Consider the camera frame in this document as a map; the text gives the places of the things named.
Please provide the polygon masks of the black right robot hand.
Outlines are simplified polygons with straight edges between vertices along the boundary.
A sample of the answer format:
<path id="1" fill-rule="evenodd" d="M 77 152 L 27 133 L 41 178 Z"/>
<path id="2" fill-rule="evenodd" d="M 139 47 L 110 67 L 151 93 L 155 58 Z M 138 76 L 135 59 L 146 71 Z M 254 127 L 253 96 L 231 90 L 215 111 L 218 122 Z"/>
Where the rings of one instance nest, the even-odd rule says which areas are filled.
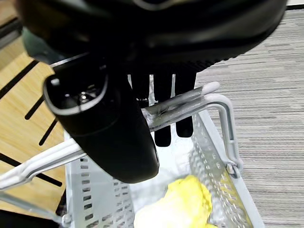
<path id="1" fill-rule="evenodd" d="M 159 171 L 142 108 L 194 88 L 196 74 L 251 50 L 280 24 L 285 0 L 15 0 L 27 53 L 54 74 L 49 110 L 105 172 L 126 183 Z"/>

